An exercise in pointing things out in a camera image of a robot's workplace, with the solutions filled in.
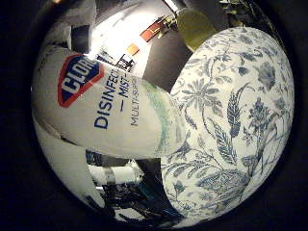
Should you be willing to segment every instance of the yellow object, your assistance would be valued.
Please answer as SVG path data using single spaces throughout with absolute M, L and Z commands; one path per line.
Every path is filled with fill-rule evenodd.
M 184 42 L 193 52 L 217 32 L 205 14 L 187 8 L 178 13 L 177 26 Z

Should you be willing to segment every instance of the flower pattern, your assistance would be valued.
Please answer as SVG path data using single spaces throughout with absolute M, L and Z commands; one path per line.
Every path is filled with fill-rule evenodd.
M 258 70 L 258 80 L 267 90 L 275 85 L 275 68 L 269 62 L 261 64 L 260 67 L 254 66 Z
M 293 119 L 290 64 L 266 33 L 227 29 L 195 51 L 171 95 L 190 132 L 161 159 L 167 198 L 186 218 L 216 218 L 256 191 L 279 159 Z

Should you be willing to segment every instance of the dark background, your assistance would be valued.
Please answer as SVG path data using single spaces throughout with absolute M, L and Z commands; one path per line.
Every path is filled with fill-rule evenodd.
M 136 230 L 114 224 L 79 202 L 39 150 L 30 114 L 31 70 L 45 25 L 64 9 L 42 9 L 45 2 L 0 4 L 0 228 Z M 274 172 L 254 195 L 227 215 L 187 230 L 308 230 L 308 7 L 299 0 L 256 2 L 277 27 L 292 63 L 293 131 Z M 35 18 L 41 24 L 34 26 Z

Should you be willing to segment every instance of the clorox logo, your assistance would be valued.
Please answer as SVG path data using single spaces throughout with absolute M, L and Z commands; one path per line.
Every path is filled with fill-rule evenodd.
M 58 102 L 68 108 L 104 76 L 103 66 L 82 54 L 67 57 L 58 83 Z

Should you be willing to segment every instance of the patterned vase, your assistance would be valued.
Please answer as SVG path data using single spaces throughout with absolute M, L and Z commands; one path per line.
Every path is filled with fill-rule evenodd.
M 161 160 L 167 197 L 187 220 L 216 218 L 254 193 L 279 160 L 295 103 L 289 61 L 268 34 L 227 29 L 193 53 L 171 95 L 190 132 Z

